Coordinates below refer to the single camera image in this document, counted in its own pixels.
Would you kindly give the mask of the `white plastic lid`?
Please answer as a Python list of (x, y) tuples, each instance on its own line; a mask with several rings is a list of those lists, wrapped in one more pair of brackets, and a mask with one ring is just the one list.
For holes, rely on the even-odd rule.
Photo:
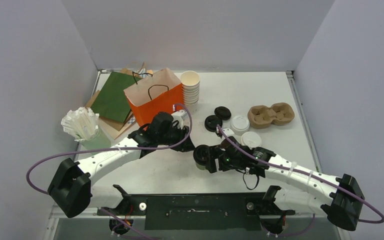
[(249, 147), (250, 149), (260, 147), (262, 145), (262, 139), (256, 132), (248, 131), (241, 135), (241, 144)]

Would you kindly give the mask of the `black plastic lid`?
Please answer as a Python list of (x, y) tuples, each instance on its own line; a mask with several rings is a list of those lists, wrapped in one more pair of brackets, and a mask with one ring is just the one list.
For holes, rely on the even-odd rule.
[(210, 159), (210, 147), (208, 145), (199, 145), (193, 151), (193, 159), (196, 164), (205, 166)]

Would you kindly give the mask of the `orange paper bag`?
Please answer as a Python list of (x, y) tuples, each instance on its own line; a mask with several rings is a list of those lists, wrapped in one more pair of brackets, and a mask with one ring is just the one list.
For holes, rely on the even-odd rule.
[(172, 114), (183, 104), (183, 84), (169, 68), (140, 79), (124, 90), (125, 97), (139, 126), (151, 123), (159, 112)]

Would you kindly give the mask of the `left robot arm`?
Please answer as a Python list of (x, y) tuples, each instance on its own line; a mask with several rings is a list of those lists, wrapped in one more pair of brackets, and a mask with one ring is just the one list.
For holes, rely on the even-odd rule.
[(174, 113), (159, 112), (151, 123), (131, 132), (110, 151), (101, 151), (78, 161), (63, 160), (48, 187), (48, 194), (68, 218), (76, 217), (88, 208), (101, 207), (111, 209), (117, 215), (125, 214), (130, 202), (123, 188), (117, 184), (95, 184), (117, 168), (157, 150), (193, 151), (192, 128), (185, 125), (185, 120), (191, 119), (185, 109)]

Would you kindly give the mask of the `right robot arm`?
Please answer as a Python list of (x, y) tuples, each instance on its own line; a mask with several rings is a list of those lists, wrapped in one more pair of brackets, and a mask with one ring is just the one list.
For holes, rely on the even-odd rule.
[(193, 157), (210, 173), (235, 170), (294, 187), (295, 190), (269, 187), (262, 201), (269, 214), (313, 213), (326, 216), (341, 229), (357, 228), (365, 197), (357, 180), (349, 174), (339, 177), (313, 171), (266, 148), (241, 145), (233, 136), (218, 145), (198, 146)]

